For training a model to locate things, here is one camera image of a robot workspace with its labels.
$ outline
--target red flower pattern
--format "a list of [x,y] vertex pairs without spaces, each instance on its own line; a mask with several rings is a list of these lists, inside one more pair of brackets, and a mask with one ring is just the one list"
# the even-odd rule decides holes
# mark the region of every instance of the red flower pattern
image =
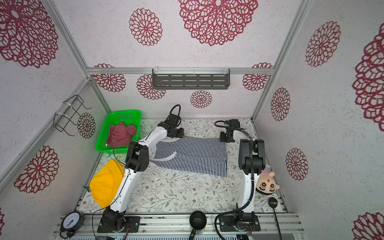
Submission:
[[356,65],[355,103],[364,110],[364,118],[378,123],[384,131],[384,23],[379,34],[364,48],[364,56]]
[[283,120],[290,108],[290,96],[285,88],[279,88],[272,96],[271,113],[276,121]]
[[59,159],[55,151],[43,146],[16,179],[14,186],[21,192],[37,193],[55,179],[58,168]]
[[287,153],[285,165],[291,177],[303,180],[308,173],[308,161],[304,153],[297,148],[292,148]]
[[23,67],[49,65],[59,49],[51,18],[38,0],[0,1],[0,52]]
[[5,225],[4,214],[1,212],[1,208],[0,208],[0,236],[1,236],[1,231],[3,230],[4,225]]
[[[97,64],[96,68],[114,68],[109,64]],[[120,92],[125,88],[125,78],[123,74],[95,74],[93,75],[97,84],[110,92]]]
[[233,41],[252,21],[257,0],[179,0],[184,28],[200,43],[223,45]]
[[379,212],[359,215],[353,221],[352,232],[354,240],[384,239],[384,216]]
[[[253,68],[272,68],[270,63],[259,63],[253,66]],[[269,75],[267,74],[246,74],[243,76],[243,85],[246,89],[251,91],[257,91],[264,88]]]
[[212,95],[204,90],[198,90],[192,93],[190,99],[192,105],[197,108],[205,108],[212,102]]
[[340,41],[340,26],[330,21],[319,27],[311,37],[306,49],[308,65],[317,67],[332,57]]
[[153,46],[160,41],[163,29],[158,17],[148,9],[137,9],[129,20],[133,37],[144,46]]
[[77,129],[83,138],[92,137],[96,129],[96,123],[93,116],[89,113],[80,115],[77,121]]
[[136,87],[141,95],[152,100],[162,98],[167,92],[166,90],[156,90],[153,88],[151,74],[140,76],[137,80]]

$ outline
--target green plastic basket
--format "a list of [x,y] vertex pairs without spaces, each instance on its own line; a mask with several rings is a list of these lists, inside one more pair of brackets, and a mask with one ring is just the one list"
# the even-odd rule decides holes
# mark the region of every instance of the green plastic basket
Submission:
[[[125,125],[133,124],[137,132],[132,137],[138,140],[139,129],[141,121],[141,112],[139,110],[122,110],[109,113],[104,120],[103,126],[101,128],[99,137],[96,141],[96,150],[98,152],[106,152],[113,154],[113,148],[107,146],[107,139],[109,136],[109,126],[118,125],[119,122],[124,122]],[[119,146],[115,148],[115,154],[127,153],[128,146]]]

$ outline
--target wire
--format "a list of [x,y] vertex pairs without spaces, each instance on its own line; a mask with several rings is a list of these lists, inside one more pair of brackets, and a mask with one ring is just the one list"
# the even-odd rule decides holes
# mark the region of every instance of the wire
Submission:
[[129,231],[129,229],[130,229],[131,227],[130,227],[130,225],[127,224],[127,223],[126,223],[125,225],[127,226],[127,233],[125,234],[125,238],[127,238],[127,236],[128,236],[128,231]]
[[155,131],[155,130],[153,129],[151,132],[149,132],[149,134],[148,134],[147,137],[144,139],[144,141],[137,141],[137,142],[145,142],[145,141],[148,139],[149,135],[150,135],[153,131]]
[[275,209],[273,209],[273,213],[275,214],[275,220],[276,220],[277,230],[279,230],[280,240],[283,240],[283,238],[281,237],[280,226],[279,226],[279,222],[278,222],[278,220],[277,220],[277,216],[276,216]]
[[222,240],[226,240],[221,234],[220,234],[220,232],[218,231],[218,228],[217,228],[217,220],[218,220],[218,218],[219,217],[221,217],[221,216],[224,216],[224,215],[228,215],[228,214],[233,214],[233,213],[236,213],[236,212],[240,212],[241,210],[243,210],[243,209],[245,209],[250,203],[251,203],[251,201],[252,201],[252,198],[253,198],[253,192],[254,192],[254,189],[255,189],[255,178],[253,177],[253,174],[254,174],[254,169],[253,169],[253,139],[252,139],[252,137],[249,135],[249,134],[247,134],[248,135],[248,137],[249,137],[249,152],[250,152],[250,165],[251,165],[251,188],[252,188],[252,190],[251,190],[251,194],[250,194],[250,196],[249,196],[249,199],[248,199],[248,201],[247,201],[247,203],[246,204],[244,204],[244,206],[242,206],[241,208],[239,208],[239,209],[235,209],[235,210],[233,210],[233,211],[229,211],[229,212],[223,212],[223,213],[220,213],[220,214],[218,214],[216,217],[215,217],[215,221],[214,221],[214,226],[215,226],[215,230],[216,230],[216,232],[217,232],[217,235],[222,239]]
[[63,236],[61,235],[62,232],[63,232],[63,231],[60,231],[60,233],[59,233],[59,235],[60,235],[60,237],[61,237],[62,239],[67,239],[67,238],[69,238],[69,237],[63,237]]
[[165,119],[165,122],[166,122],[167,120],[169,120],[169,116],[172,114],[172,111],[173,111],[176,107],[179,107],[179,113],[177,114],[177,116],[178,116],[178,118],[179,118],[179,123],[178,123],[176,126],[174,126],[174,127],[178,127],[178,126],[180,126],[180,123],[181,123],[181,118],[180,118],[180,110],[181,110],[181,106],[180,106],[180,104],[177,104],[177,105],[173,106],[173,108],[172,108],[172,109],[170,110],[170,112],[169,112],[169,115],[168,115],[167,119]]
[[[128,178],[125,179],[124,184],[123,184],[123,186],[122,186],[122,188],[121,188],[121,190],[120,190],[120,193],[121,193],[122,189],[124,188],[124,185],[125,185],[125,183],[127,182],[127,179],[128,179]],[[94,227],[93,227],[93,216],[94,216],[94,214],[95,214],[96,212],[100,211],[100,210],[106,209],[107,207],[111,206],[114,202],[116,202],[116,200],[117,200],[118,198],[119,198],[119,197],[117,197],[117,198],[116,198],[111,204],[109,204],[108,206],[103,207],[102,209],[98,209],[98,210],[96,210],[96,211],[93,212],[93,214],[92,214],[92,232],[93,232],[93,235],[94,235],[94,237],[95,237],[95,240],[97,240],[97,238],[96,238],[95,230],[94,230]]]
[[116,161],[118,161],[118,162],[120,162],[120,160],[119,160],[119,159],[116,157],[116,155],[115,155],[115,148],[116,148],[116,145],[117,145],[121,140],[123,140],[123,139],[127,139],[127,138],[129,138],[129,137],[125,137],[125,138],[120,139],[120,140],[115,144],[115,146],[113,147],[113,156],[115,157]]

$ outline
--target yellow cloth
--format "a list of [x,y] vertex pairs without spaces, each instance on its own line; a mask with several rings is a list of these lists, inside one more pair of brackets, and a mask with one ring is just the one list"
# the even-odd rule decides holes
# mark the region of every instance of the yellow cloth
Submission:
[[111,159],[91,180],[89,187],[95,201],[108,207],[115,197],[124,177],[123,165]]

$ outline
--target navy and white striped cloth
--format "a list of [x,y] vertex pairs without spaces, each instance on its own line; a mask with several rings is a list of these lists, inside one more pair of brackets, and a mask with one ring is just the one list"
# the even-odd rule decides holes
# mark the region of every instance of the navy and white striped cloth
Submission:
[[219,138],[184,136],[172,142],[160,141],[156,148],[154,159],[167,158],[177,152],[176,156],[168,161],[151,160],[158,167],[227,176],[227,149]]

